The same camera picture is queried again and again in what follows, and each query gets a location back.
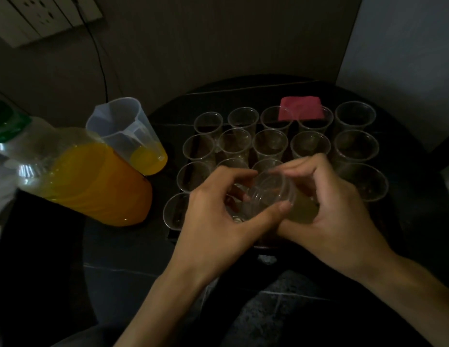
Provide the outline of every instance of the gray wall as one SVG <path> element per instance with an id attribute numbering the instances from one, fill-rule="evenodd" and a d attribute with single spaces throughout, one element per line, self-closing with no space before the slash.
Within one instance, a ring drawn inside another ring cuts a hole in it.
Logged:
<path id="1" fill-rule="evenodd" d="M 337 85 L 435 148 L 449 135 L 449 0 L 363 0 Z"/>
<path id="2" fill-rule="evenodd" d="M 361 0 L 96 0 L 109 97 L 153 110 L 194 87 L 283 73 L 335 82 Z M 83 27 L 19 49 L 0 39 L 0 90 L 56 126 L 104 100 Z"/>

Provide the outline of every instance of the clear plastic cup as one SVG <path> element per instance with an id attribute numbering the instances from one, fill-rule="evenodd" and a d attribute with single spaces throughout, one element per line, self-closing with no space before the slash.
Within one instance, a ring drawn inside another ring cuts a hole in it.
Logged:
<path id="1" fill-rule="evenodd" d="M 265 170 L 272 169 L 274 167 L 280 166 L 282 164 L 279 160 L 274 160 L 272 158 L 267 158 L 264 160 L 260 160 L 254 164 L 252 167 L 253 170 L 256 170 L 258 174 L 263 173 Z"/>
<path id="2" fill-rule="evenodd" d="M 191 162 L 180 169 L 176 184 L 184 192 L 192 192 L 200 186 L 211 174 L 211 168 L 203 162 Z"/>
<path id="3" fill-rule="evenodd" d="M 223 117 L 217 112 L 205 112 L 194 121 L 194 130 L 197 133 L 209 135 L 215 140 L 215 152 L 219 151 L 218 138 L 223 132 Z"/>
<path id="4" fill-rule="evenodd" d="M 282 131 L 287 135 L 289 131 L 289 126 L 292 124 L 293 119 L 291 120 L 279 120 L 279 112 L 284 111 L 288 116 L 293 117 L 292 112 L 283 106 L 273 106 L 269 107 L 262 112 L 260 116 L 260 120 L 262 121 L 263 126 L 266 129 L 276 129 Z"/>
<path id="5" fill-rule="evenodd" d="M 242 158 L 228 158 L 226 160 L 222 160 L 220 163 L 218 163 L 217 167 L 219 166 L 225 166 L 229 168 L 249 168 L 249 165 L 245 163 Z"/>
<path id="6" fill-rule="evenodd" d="M 379 153 L 379 143 L 362 130 L 345 130 L 334 139 L 333 162 L 365 162 Z"/>
<path id="7" fill-rule="evenodd" d="M 248 131 L 252 139 L 255 136 L 258 119 L 260 119 L 260 115 L 257 110 L 251 107 L 236 108 L 228 115 L 229 125 L 233 128 L 242 128 Z"/>
<path id="8" fill-rule="evenodd" d="M 325 107 L 321 106 L 323 110 L 323 118 L 322 119 L 308 119 L 308 120 L 298 120 L 299 123 L 299 131 L 317 131 L 318 133 L 324 133 L 326 129 L 332 124 L 334 121 L 334 114 L 332 111 Z"/>
<path id="9" fill-rule="evenodd" d="M 187 192 L 178 193 L 170 198 L 163 208 L 163 221 L 165 225 L 172 230 L 181 230 L 188 204 L 189 194 Z"/>
<path id="10" fill-rule="evenodd" d="M 375 109 L 360 101 L 349 101 L 338 105 L 335 111 L 337 125 L 342 130 L 363 130 L 375 120 Z"/>
<path id="11" fill-rule="evenodd" d="M 191 136 L 183 145 L 184 156 L 194 161 L 207 163 L 214 169 L 215 161 L 215 140 L 205 134 Z"/>
<path id="12" fill-rule="evenodd" d="M 94 107 L 86 130 L 97 133 L 143 175 L 162 170 L 168 157 L 138 100 L 124 97 Z"/>
<path id="13" fill-rule="evenodd" d="M 374 167 L 364 163 L 341 163 L 335 169 L 337 175 L 358 189 L 364 202 L 375 202 L 388 192 L 388 180 Z"/>
<path id="14" fill-rule="evenodd" d="M 331 142 L 326 135 L 317 131 L 303 131 L 292 138 L 290 149 L 293 159 L 313 156 L 316 153 L 328 154 L 331 151 Z"/>
<path id="15" fill-rule="evenodd" d="M 318 214 L 318 207 L 314 201 L 300 192 L 291 178 L 280 173 L 264 171 L 258 174 L 247 195 L 251 198 L 248 202 L 249 206 L 246 207 L 248 219 L 279 201 L 289 201 L 292 204 L 292 209 L 287 216 L 289 220 L 311 223 Z"/>
<path id="16" fill-rule="evenodd" d="M 219 137 L 218 146 L 227 158 L 242 158 L 248 163 L 252 136 L 248 131 L 241 128 L 229 129 Z"/>
<path id="17" fill-rule="evenodd" d="M 287 136 L 276 129 L 265 129 L 257 133 L 252 145 L 258 160 L 272 158 L 281 160 L 284 151 L 289 144 Z"/>

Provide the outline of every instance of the orange juice bottle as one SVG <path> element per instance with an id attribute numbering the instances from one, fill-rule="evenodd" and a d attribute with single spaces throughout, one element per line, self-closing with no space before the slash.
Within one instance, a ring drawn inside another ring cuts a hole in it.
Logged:
<path id="1" fill-rule="evenodd" d="M 0 153 L 19 162 L 18 187 L 113 226 L 143 221 L 152 186 L 96 134 L 53 128 L 0 101 Z"/>

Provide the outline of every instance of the red cloth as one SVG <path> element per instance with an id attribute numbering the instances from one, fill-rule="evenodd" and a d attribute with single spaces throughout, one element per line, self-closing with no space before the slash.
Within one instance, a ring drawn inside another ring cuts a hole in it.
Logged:
<path id="1" fill-rule="evenodd" d="M 281 99 L 281 106 L 287 107 L 293 114 L 290 117 L 285 110 L 279 111 L 278 120 L 309 120 L 323 119 L 321 100 L 315 96 L 287 96 Z"/>

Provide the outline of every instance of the yellow liquid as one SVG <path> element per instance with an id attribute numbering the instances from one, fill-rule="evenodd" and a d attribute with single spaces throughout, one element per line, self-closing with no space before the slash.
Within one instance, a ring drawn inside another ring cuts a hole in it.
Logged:
<path id="1" fill-rule="evenodd" d="M 295 201 L 287 218 L 297 223 L 310 224 L 318 215 L 318 207 L 307 195 L 299 190 L 296 192 Z"/>
<path id="2" fill-rule="evenodd" d="M 39 196 L 113 226 L 143 221 L 152 186 L 104 143 L 72 147 L 54 163 Z"/>
<path id="3" fill-rule="evenodd" d="M 160 157 L 152 148 L 140 146 L 129 158 L 129 162 L 138 172 L 143 175 L 153 175 L 163 169 L 167 164 L 168 156 L 161 143 L 156 142 L 160 150 Z"/>

